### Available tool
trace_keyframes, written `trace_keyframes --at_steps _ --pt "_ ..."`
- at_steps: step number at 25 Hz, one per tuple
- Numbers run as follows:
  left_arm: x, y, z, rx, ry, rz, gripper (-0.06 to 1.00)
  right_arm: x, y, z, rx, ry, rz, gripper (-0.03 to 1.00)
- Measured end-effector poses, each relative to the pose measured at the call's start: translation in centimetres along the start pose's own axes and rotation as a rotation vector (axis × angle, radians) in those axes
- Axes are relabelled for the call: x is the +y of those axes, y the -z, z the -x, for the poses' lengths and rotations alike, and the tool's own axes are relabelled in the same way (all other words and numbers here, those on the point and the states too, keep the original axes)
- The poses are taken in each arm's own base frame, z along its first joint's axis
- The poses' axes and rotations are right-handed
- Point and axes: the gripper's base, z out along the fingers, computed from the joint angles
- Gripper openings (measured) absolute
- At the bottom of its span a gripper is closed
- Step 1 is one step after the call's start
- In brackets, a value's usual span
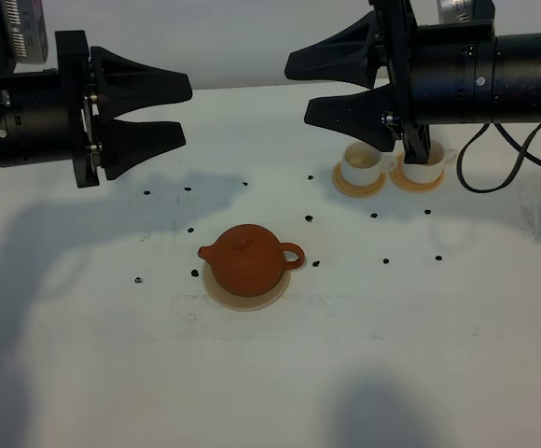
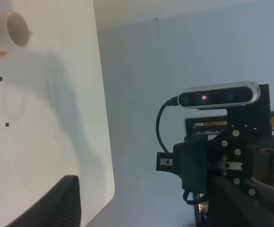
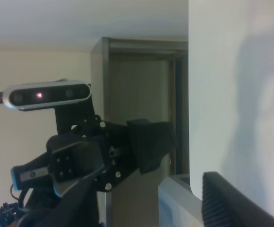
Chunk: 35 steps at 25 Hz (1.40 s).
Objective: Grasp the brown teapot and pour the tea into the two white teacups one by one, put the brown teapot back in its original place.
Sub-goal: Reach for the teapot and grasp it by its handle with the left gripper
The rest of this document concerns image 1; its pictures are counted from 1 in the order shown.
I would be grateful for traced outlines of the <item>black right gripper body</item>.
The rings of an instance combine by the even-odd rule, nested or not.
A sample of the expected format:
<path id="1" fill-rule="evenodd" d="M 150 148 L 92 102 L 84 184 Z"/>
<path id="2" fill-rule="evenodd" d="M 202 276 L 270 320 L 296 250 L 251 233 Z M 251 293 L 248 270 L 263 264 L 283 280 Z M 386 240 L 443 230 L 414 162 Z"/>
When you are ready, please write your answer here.
<path id="1" fill-rule="evenodd" d="M 429 128 L 416 124 L 411 114 L 410 60 L 418 31 L 411 3 L 375 0 L 369 4 L 376 14 L 375 42 L 387 68 L 392 97 L 392 105 L 382 113 L 381 122 L 403 142 L 406 163 L 426 164 L 431 149 Z"/>

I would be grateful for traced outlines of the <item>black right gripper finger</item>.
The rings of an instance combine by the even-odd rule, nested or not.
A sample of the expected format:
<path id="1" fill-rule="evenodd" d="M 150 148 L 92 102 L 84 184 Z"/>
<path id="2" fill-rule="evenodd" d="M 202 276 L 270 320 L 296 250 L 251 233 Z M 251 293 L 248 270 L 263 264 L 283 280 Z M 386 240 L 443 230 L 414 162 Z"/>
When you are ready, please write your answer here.
<path id="1" fill-rule="evenodd" d="M 338 81 L 372 89 L 377 76 L 376 14 L 322 42 L 292 52 L 284 69 L 295 81 Z"/>
<path id="2" fill-rule="evenodd" d="M 389 85 L 361 93 L 315 98 L 309 101 L 306 124 L 351 136 L 381 152 L 392 152 L 395 134 L 382 123 L 393 111 Z"/>

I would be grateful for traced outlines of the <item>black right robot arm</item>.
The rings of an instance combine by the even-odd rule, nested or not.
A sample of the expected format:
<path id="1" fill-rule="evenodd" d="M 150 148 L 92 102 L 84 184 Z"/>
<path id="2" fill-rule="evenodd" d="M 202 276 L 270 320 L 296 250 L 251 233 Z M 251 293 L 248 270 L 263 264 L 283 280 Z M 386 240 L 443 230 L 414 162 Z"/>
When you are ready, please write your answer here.
<path id="1" fill-rule="evenodd" d="M 291 53 L 291 80 L 331 80 L 361 92 L 309 102 L 307 124 L 382 152 L 402 142 L 425 164 L 435 124 L 541 123 L 541 33 L 496 35 L 494 4 L 466 21 L 419 25 L 408 1 L 375 1 L 360 21 Z"/>

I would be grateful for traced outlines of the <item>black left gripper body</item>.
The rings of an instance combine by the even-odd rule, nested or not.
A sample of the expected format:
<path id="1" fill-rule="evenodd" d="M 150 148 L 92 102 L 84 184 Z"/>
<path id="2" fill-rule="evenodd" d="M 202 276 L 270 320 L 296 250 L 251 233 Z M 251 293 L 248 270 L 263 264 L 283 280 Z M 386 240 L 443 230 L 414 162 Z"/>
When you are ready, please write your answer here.
<path id="1" fill-rule="evenodd" d="M 76 185 L 81 189 L 97 187 L 97 169 L 102 166 L 104 149 L 98 135 L 98 90 L 92 48 L 86 34 L 79 30 L 57 31 L 55 42 Z"/>

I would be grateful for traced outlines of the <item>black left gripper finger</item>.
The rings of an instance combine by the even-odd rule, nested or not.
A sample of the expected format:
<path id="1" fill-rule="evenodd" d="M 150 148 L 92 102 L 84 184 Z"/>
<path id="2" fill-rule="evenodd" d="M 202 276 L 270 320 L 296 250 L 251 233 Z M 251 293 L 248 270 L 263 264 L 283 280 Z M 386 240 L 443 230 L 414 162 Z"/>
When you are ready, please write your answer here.
<path id="1" fill-rule="evenodd" d="M 113 119 L 100 123 L 101 166 L 106 179 L 118 179 L 134 166 L 186 144 L 179 122 L 128 122 Z"/>
<path id="2" fill-rule="evenodd" d="M 186 74 L 136 63 L 102 47 L 90 48 L 90 61 L 102 119 L 192 98 Z"/>

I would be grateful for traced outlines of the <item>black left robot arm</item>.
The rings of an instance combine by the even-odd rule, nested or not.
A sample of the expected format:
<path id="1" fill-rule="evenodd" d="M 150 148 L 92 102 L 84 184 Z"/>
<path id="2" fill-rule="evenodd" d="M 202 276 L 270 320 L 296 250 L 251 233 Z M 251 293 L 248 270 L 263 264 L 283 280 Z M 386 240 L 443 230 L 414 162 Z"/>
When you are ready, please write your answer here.
<path id="1" fill-rule="evenodd" d="M 0 73 L 0 168 L 69 160 L 81 188 L 115 180 L 186 143 L 178 122 L 121 115 L 191 99 L 187 75 L 91 47 L 82 31 L 58 32 L 58 66 Z"/>

